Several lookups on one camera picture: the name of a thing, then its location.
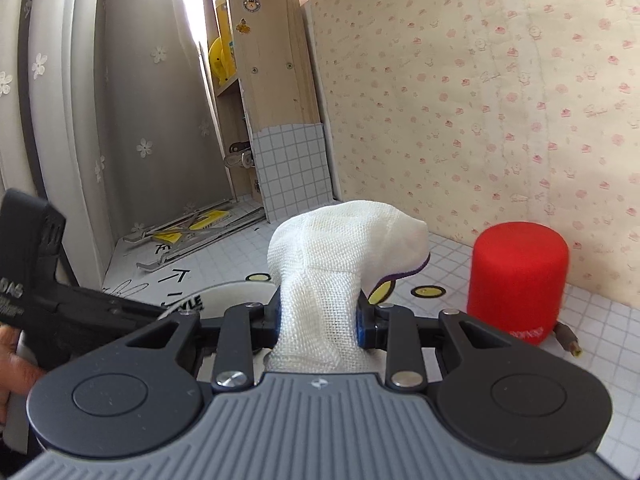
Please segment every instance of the finger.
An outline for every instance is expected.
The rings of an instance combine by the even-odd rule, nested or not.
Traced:
[[[9,390],[0,390],[0,406],[4,406],[9,401]]]
[[[6,404],[9,401],[9,390],[0,390],[0,424],[6,424]]]
[[[15,352],[20,339],[20,330],[9,325],[0,324],[0,348]]]
[[[44,370],[15,354],[0,355],[0,388],[27,395]]]

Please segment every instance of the silver bolt head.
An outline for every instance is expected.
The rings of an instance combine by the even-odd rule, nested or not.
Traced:
[[[418,372],[403,370],[391,376],[391,382],[400,388],[414,388],[419,386],[424,378]]]
[[[218,386],[223,386],[224,388],[237,388],[238,386],[245,384],[246,381],[247,376],[238,370],[220,372],[216,377],[216,384]]]

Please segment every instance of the purple trim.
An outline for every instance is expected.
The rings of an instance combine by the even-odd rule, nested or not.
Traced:
[[[409,276],[413,276],[414,274],[418,274],[418,272],[420,272],[421,270],[424,269],[424,267],[427,266],[427,264],[429,263],[429,260],[431,260],[431,253],[429,253],[429,255],[427,256],[427,259],[424,261],[424,263],[418,267],[415,270],[410,270],[409,272],[400,272],[398,274],[390,274],[388,276],[385,276],[384,278],[382,278],[378,284],[373,288],[373,290],[376,290],[380,285],[382,285],[383,283],[386,282],[392,282],[394,280],[402,280],[403,278],[408,278]]]

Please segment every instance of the tiled surface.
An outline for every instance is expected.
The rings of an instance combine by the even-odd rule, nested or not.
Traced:
[[[252,150],[270,221],[331,202],[322,124],[270,126],[255,135]]]
[[[250,196],[240,197],[228,221],[259,206]],[[119,240],[102,290],[147,303],[170,304],[215,283],[236,280],[247,269],[247,274],[241,276],[243,279],[252,272],[261,272],[266,268],[267,247],[274,229],[266,221],[258,222],[155,272],[140,270],[136,262],[157,260],[167,246],[154,240],[135,246]],[[251,249],[252,240],[260,240],[264,232],[266,241]]]
[[[148,286],[130,297],[161,303],[167,299],[167,283],[172,290],[180,288],[185,297],[206,286],[242,280],[252,272],[266,272],[266,253],[278,223],[261,222],[184,258],[176,266],[190,269],[189,279],[182,283],[177,283],[177,276],[162,281],[176,274],[173,267],[154,273],[157,276],[147,275]],[[388,301],[404,304],[418,316],[436,316],[447,307],[465,310],[471,248],[437,235],[431,235],[430,240],[429,265],[420,274],[399,281]],[[410,291],[418,285],[441,285],[447,294],[437,300],[415,298]],[[576,331],[583,355],[571,357],[552,338],[542,346],[605,383],[614,415],[598,452],[624,476],[635,479],[640,475],[640,310],[572,286],[566,287],[564,303],[560,319]],[[430,380],[438,380],[433,351],[426,349],[424,354]]]

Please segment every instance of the sheer curtain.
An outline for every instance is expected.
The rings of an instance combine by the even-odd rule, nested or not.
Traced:
[[[231,197],[183,0],[98,0],[96,92],[116,237]]]
[[[0,0],[0,177],[67,218],[78,282],[114,242],[231,198],[182,0]]]

